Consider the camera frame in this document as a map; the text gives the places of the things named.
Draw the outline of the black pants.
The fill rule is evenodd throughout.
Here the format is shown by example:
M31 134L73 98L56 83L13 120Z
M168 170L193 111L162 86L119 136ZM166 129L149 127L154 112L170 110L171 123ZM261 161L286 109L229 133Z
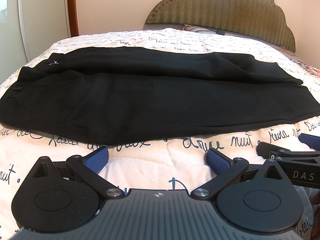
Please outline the black pants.
M1 123L117 145L293 124L319 115L302 81L249 54L139 47L53 53L23 67Z

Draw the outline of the small black device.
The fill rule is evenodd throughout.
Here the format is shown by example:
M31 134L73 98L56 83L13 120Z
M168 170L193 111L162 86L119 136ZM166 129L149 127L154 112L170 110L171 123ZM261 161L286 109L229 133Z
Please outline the small black device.
M217 30L216 33L218 35L225 35L225 32L223 30Z

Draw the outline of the patterned pillow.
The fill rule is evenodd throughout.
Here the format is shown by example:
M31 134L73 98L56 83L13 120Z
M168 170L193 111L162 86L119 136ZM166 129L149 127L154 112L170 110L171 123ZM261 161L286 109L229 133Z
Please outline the patterned pillow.
M217 34L216 29L210 29L210 28L205 28L205 27L195 26L190 24L185 24L182 30L191 31L195 33L203 33L203 34Z

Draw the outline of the olive padded headboard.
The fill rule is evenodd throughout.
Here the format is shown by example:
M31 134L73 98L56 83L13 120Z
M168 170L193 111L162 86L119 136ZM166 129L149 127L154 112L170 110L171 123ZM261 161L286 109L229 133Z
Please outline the olive padded headboard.
M162 0L146 24L193 24L250 36L296 50L296 41L274 0Z

